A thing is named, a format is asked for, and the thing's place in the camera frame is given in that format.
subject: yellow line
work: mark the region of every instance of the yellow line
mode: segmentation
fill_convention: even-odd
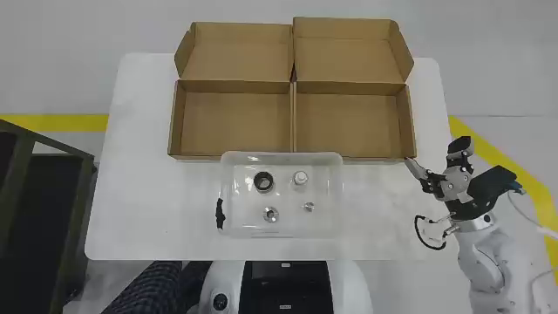
[[[450,116],[450,130],[453,137],[471,136],[474,140],[474,152],[489,165],[502,165],[517,174],[517,181],[527,190],[533,200],[539,223],[552,230],[558,230],[558,215],[554,206],[550,190],[538,182],[523,167],[492,146],[485,139],[474,133],[467,125],[456,117]],[[547,246],[548,258],[552,267],[558,266],[558,242],[548,236],[544,238]],[[555,272],[555,281],[558,284],[558,271]]]
[[[38,133],[106,131],[108,114],[0,114],[0,119]]]
[[[0,119],[36,132],[104,132],[108,114],[0,114]],[[475,153],[489,165],[502,165],[517,174],[517,181],[528,191],[539,222],[552,230],[558,230],[558,215],[547,187],[538,182],[529,172],[492,146],[456,117],[450,116],[453,137],[473,137]],[[558,242],[545,237],[548,257],[552,267],[558,266]],[[558,284],[558,271],[555,273]]]

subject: open cardboard box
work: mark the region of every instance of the open cardboard box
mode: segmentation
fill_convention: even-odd
[[[174,55],[169,155],[292,152],[293,56],[288,24],[193,23]]]
[[[352,159],[416,156],[409,88],[413,60],[387,19],[295,17],[297,152]]]

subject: cardboard box flap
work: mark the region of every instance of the cardboard box flap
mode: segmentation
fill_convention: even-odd
[[[298,81],[402,84],[413,66],[389,19],[295,17],[293,31]]]
[[[184,80],[287,82],[293,65],[291,26],[193,23],[174,62]]]

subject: white table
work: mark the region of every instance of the white table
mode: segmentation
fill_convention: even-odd
[[[233,239],[215,227],[218,162],[167,156],[174,82],[172,54],[129,54],[120,64],[85,253],[96,260],[454,258],[454,241],[430,251],[415,236],[415,214],[445,215],[403,163],[344,165],[346,208],[337,239]],[[439,68],[415,58],[407,81],[418,160],[445,168],[451,141]]]

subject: black ring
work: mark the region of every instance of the black ring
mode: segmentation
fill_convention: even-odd
[[[262,184],[268,181],[269,185],[263,187]],[[254,187],[260,193],[268,193],[273,189],[273,176],[269,172],[261,171],[254,176]]]

